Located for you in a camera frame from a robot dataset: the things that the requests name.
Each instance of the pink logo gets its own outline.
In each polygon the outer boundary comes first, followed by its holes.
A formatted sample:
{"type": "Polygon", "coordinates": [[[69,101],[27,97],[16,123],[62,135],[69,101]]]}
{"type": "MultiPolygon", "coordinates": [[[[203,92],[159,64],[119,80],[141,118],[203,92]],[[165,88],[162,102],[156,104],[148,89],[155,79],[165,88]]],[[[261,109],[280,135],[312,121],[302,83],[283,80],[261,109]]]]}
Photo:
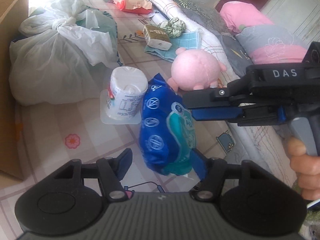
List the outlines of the pink logo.
{"type": "Polygon", "coordinates": [[[77,134],[69,134],[65,138],[65,145],[69,149],[77,149],[80,145],[80,137],[77,134]]]}

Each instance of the food package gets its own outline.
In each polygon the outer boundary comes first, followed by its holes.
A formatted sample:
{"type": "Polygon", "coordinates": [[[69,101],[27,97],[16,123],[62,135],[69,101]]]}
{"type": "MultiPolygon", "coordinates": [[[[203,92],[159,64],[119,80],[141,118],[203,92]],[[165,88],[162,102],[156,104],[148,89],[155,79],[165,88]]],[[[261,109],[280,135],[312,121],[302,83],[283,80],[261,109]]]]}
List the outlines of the food package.
{"type": "Polygon", "coordinates": [[[149,0],[113,0],[117,7],[124,12],[149,14],[152,3],[149,0]]]}
{"type": "Polygon", "coordinates": [[[196,147],[192,115],[160,74],[150,80],[143,98],[139,143],[153,171],[162,175],[191,171],[190,152],[196,147]]]}
{"type": "Polygon", "coordinates": [[[167,33],[157,26],[145,25],[143,28],[143,35],[147,45],[151,48],[169,50],[172,46],[167,33]]]}

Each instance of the pink plush toy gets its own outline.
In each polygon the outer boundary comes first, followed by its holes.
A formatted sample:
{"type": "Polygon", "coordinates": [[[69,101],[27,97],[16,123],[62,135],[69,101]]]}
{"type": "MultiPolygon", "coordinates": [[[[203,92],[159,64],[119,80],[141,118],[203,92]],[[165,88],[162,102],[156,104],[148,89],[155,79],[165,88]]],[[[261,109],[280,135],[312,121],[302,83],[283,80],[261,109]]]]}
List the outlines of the pink plush toy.
{"type": "Polygon", "coordinates": [[[209,52],[198,49],[179,48],[172,63],[168,84],[174,91],[216,88],[220,71],[227,71],[224,64],[209,52]]]}

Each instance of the white cabinet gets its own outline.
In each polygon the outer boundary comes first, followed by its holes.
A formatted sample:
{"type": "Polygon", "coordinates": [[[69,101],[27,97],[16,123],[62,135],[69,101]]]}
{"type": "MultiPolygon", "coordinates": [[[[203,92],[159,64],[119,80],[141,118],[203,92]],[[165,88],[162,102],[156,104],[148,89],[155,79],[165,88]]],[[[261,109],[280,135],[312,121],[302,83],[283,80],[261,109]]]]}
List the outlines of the white cabinet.
{"type": "Polygon", "coordinates": [[[320,41],[320,0],[270,0],[261,11],[307,45],[320,41]]]}

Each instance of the snack bag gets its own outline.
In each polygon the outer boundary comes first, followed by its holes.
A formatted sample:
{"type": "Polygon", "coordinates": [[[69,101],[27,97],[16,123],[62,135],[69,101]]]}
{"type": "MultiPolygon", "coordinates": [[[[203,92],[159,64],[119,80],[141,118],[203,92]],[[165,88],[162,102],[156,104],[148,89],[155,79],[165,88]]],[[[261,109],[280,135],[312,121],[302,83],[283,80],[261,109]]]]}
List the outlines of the snack bag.
{"type": "Polygon", "coordinates": [[[149,0],[113,0],[116,6],[124,12],[149,14],[152,3],[149,0]]]}
{"type": "Polygon", "coordinates": [[[160,74],[149,82],[143,98],[140,148],[148,168],[163,175],[191,171],[196,133],[191,112],[160,74]]]}

